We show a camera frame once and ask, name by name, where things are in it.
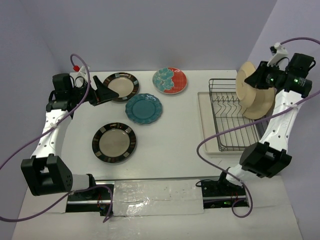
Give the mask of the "teal scalloped plate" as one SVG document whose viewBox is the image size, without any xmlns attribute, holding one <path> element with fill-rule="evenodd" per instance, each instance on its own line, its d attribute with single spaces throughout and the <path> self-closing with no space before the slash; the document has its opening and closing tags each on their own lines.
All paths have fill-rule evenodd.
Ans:
<svg viewBox="0 0 320 240">
<path fill-rule="evenodd" d="M 149 93 L 133 96 L 125 105 L 125 114 L 129 120 L 139 125 L 156 122 L 162 115 L 163 106 L 160 100 Z"/>
</svg>

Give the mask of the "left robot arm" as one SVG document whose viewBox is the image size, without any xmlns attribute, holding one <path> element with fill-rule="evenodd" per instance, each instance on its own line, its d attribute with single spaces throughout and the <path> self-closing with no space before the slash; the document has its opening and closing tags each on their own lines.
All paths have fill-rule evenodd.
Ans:
<svg viewBox="0 0 320 240">
<path fill-rule="evenodd" d="M 90 200 L 97 195 L 98 187 L 93 175 L 73 174 L 60 157 L 67 128 L 74 116 L 72 111 L 80 101 L 97 106 L 119 96 L 97 76 L 93 80 L 97 89 L 89 86 L 87 81 L 80 87 L 74 86 L 75 81 L 68 73 L 52 77 L 54 90 L 46 105 L 44 135 L 31 157 L 21 163 L 23 176 L 34 196 L 79 191 Z"/>
</svg>

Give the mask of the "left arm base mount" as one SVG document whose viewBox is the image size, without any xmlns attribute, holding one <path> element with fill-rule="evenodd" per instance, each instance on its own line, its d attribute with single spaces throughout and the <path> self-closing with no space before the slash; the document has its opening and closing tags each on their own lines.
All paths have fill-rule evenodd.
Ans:
<svg viewBox="0 0 320 240">
<path fill-rule="evenodd" d="M 106 217 L 110 204 L 111 196 L 109 190 L 105 187 L 98 187 L 68 196 L 65 212 L 99 213 L 101 217 Z"/>
</svg>

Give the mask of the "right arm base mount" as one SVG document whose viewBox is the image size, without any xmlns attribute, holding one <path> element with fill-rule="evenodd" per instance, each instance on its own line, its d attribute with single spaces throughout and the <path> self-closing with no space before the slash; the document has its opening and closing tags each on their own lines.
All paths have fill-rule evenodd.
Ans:
<svg viewBox="0 0 320 240">
<path fill-rule="evenodd" d="M 199 180 L 196 187 L 201 189 L 204 209 L 248 207 L 246 191 L 242 186 L 220 183 L 218 180 Z"/>
</svg>

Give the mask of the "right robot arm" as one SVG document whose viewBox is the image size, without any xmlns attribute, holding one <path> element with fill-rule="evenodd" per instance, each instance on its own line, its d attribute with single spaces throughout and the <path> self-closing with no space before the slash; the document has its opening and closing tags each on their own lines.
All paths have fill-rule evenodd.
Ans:
<svg viewBox="0 0 320 240">
<path fill-rule="evenodd" d="M 272 178 L 286 168 L 292 156 L 288 154 L 291 130 L 302 104 L 310 99 L 312 81 L 307 79 L 316 62 L 312 56 L 295 53 L 285 70 L 278 62 L 269 65 L 261 61 L 244 82 L 259 90 L 276 90 L 274 109 L 262 138 L 247 147 L 239 164 L 227 169 L 217 183 L 220 194 L 227 196 L 235 185 L 257 176 Z"/>
</svg>

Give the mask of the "beige bird plate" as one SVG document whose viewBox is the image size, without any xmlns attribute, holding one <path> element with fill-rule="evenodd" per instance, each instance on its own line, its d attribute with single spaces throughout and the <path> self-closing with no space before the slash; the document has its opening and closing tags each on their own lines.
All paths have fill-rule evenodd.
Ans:
<svg viewBox="0 0 320 240">
<path fill-rule="evenodd" d="M 245 93 L 240 104 L 245 108 L 243 116 L 251 120 L 257 120 L 267 114 L 275 102 L 275 90 L 254 89 Z"/>
<path fill-rule="evenodd" d="M 245 82 L 245 79 L 251 76 L 255 70 L 255 66 L 250 61 L 246 61 L 238 70 L 235 79 L 236 95 L 240 105 L 245 108 L 249 108 L 256 98 L 257 89 Z"/>
</svg>

